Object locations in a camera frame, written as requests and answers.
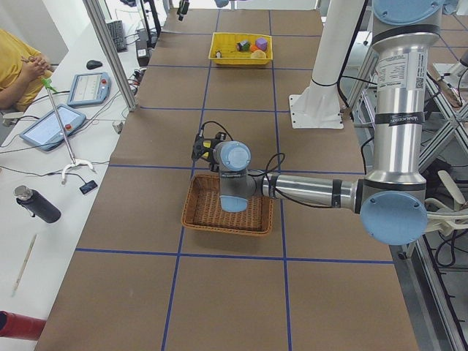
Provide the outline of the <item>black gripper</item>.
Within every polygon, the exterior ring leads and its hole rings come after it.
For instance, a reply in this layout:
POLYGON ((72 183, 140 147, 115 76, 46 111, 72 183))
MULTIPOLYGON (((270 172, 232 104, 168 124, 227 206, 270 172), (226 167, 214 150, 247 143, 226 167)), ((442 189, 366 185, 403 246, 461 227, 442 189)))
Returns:
POLYGON ((227 134, 218 132, 214 138, 205 138, 203 131, 199 131, 195 136, 195 141, 192 146, 191 158, 194 162, 199 159, 207 161, 211 172, 219 171, 219 163, 215 160, 215 147, 221 142, 226 141, 227 134))

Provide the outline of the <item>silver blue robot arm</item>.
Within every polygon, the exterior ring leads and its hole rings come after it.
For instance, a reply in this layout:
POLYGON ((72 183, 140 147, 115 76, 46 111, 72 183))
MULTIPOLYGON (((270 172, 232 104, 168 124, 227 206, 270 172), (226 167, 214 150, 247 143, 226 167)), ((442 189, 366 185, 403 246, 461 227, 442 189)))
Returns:
POLYGON ((252 195, 288 199, 312 208, 347 208, 366 232, 389 245, 424 234, 425 178, 419 172, 427 57, 451 1, 374 1, 371 46, 378 55, 371 171, 353 183, 249 169, 249 148, 220 137, 195 138, 192 159, 219 174, 221 207, 244 211, 252 195))

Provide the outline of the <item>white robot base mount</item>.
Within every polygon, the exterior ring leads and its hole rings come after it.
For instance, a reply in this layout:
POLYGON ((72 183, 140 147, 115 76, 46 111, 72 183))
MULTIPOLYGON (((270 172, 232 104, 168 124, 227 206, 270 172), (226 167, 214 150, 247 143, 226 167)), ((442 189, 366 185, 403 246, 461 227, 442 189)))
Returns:
POLYGON ((364 0, 333 0, 329 4, 310 84, 289 96, 294 129, 341 129, 339 77, 358 20, 366 11, 364 0))

